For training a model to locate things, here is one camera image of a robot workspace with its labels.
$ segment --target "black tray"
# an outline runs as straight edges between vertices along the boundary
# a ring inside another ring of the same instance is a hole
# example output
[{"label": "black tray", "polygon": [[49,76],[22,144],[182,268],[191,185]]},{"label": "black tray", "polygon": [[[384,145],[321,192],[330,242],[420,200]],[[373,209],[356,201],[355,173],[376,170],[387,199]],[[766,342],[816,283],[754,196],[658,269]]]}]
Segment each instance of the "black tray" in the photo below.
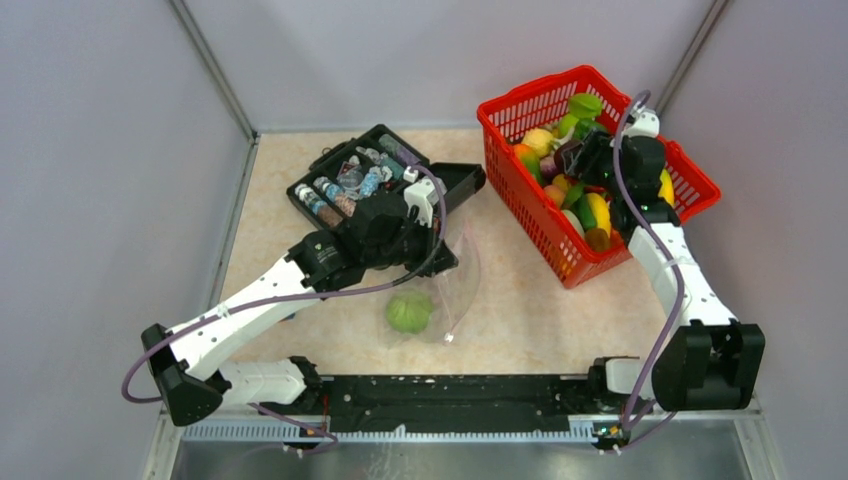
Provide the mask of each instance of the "black tray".
[{"label": "black tray", "polygon": [[[315,188],[312,182],[315,181],[318,177],[327,177],[332,180],[334,183],[336,182],[336,177],[339,174],[339,170],[342,167],[342,164],[348,160],[351,156],[356,155],[359,158],[359,163],[362,165],[362,171],[367,172],[374,163],[365,155],[362,155],[356,151],[356,147],[364,147],[364,148],[373,148],[378,152],[386,152],[386,149],[382,147],[379,143],[379,138],[385,134],[391,135],[395,140],[398,141],[401,145],[407,148],[412,154],[417,156],[421,163],[428,167],[428,169],[437,177],[441,178],[445,183],[445,187],[447,188],[447,193],[445,194],[445,203],[447,204],[447,211],[450,213],[457,206],[459,206],[462,202],[471,197],[478,190],[483,188],[483,185],[486,183],[486,174],[483,170],[482,165],[477,164],[463,164],[463,163],[430,163],[430,159],[421,154],[418,150],[416,150],[413,146],[406,143],[400,136],[392,132],[385,125],[377,125],[371,130],[368,130],[359,138],[352,138],[350,141],[342,142],[335,147],[327,150],[320,158],[312,163],[309,167],[309,173],[300,178],[297,182],[292,184],[289,188],[286,189],[286,195],[289,197],[289,200],[294,204],[295,208],[297,208],[300,213],[302,213],[306,218],[317,228],[323,230],[333,230],[343,228],[347,223],[347,216],[342,212],[336,205],[327,198],[323,192],[319,189]],[[321,197],[327,205],[333,208],[343,219],[339,225],[336,227],[330,227],[323,220],[318,218],[317,215],[312,213],[312,210],[307,208],[297,195],[295,195],[294,190],[300,184],[306,184],[310,188],[312,188],[315,193]],[[388,191],[402,195],[403,190],[409,186],[409,183],[404,182],[402,180],[394,182],[389,188]]]}]

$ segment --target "table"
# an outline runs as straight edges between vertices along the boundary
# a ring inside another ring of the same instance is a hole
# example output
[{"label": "table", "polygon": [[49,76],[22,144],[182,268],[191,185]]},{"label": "table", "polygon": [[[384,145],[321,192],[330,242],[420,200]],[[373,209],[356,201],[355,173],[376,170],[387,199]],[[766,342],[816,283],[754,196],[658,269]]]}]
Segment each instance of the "table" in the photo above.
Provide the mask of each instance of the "table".
[{"label": "table", "polygon": [[[363,132],[264,134],[233,244],[222,298],[259,277],[314,228],[286,188],[322,149]],[[433,162],[483,163],[480,129],[399,130]],[[595,358],[645,356],[663,322],[650,279],[634,260],[566,290],[490,185],[448,218],[469,225],[481,281],[473,304],[445,345],[387,333],[389,294],[331,299],[297,313],[233,359],[276,361],[303,355],[321,374],[586,373]],[[369,272],[363,285],[405,273]]]}]

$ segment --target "white backdrop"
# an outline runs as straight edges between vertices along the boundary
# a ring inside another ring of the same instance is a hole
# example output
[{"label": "white backdrop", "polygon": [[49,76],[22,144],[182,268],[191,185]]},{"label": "white backdrop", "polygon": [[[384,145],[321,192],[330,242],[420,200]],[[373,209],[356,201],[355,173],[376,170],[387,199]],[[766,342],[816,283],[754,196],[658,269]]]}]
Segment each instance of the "white backdrop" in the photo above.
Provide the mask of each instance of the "white backdrop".
[{"label": "white backdrop", "polygon": [[477,106],[594,64],[659,91],[709,0],[189,0],[254,127],[476,126]]},{"label": "white backdrop", "polygon": [[845,478],[848,4],[735,2],[663,130],[722,188],[687,228],[766,334],[757,392],[789,478]]},{"label": "white backdrop", "polygon": [[139,478],[121,379],[202,311],[245,139],[161,0],[0,2],[0,112],[0,477]]}]

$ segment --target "red basket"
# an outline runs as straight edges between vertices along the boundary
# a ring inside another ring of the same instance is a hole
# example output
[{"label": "red basket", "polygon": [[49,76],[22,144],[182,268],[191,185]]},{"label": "red basket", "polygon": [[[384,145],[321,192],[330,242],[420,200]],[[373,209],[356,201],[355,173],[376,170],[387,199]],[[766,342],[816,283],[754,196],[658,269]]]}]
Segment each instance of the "red basket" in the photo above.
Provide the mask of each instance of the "red basket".
[{"label": "red basket", "polygon": [[[536,244],[565,288],[573,288],[630,258],[620,238],[613,248],[597,253],[589,248],[562,212],[522,166],[511,144],[527,130],[558,121],[575,93],[597,95],[604,111],[597,119],[615,131],[630,98],[619,92],[594,67],[582,65],[514,88],[477,109],[483,124],[486,173],[492,186]],[[721,191],[676,142],[666,147],[666,168],[674,183],[675,210],[682,222],[715,204]]]}]

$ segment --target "storage organizer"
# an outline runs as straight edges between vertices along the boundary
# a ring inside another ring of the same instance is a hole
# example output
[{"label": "storage organizer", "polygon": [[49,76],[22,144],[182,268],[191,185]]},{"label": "storage organizer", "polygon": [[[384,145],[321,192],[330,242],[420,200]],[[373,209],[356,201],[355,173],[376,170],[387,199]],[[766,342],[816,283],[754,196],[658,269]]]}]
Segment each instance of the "storage organizer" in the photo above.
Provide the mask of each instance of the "storage organizer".
[{"label": "storage organizer", "polygon": [[[477,118],[483,125],[489,180],[566,288],[576,287],[622,263],[630,258],[630,252],[615,235],[610,250],[597,253],[590,249],[516,158],[512,144],[528,130],[558,121],[568,111],[568,98],[582,92],[601,99],[604,108],[597,121],[614,132],[630,98],[589,65],[526,83],[477,109]],[[675,210],[685,223],[715,204],[721,191],[679,144],[662,136],[659,139],[666,147]]]}]

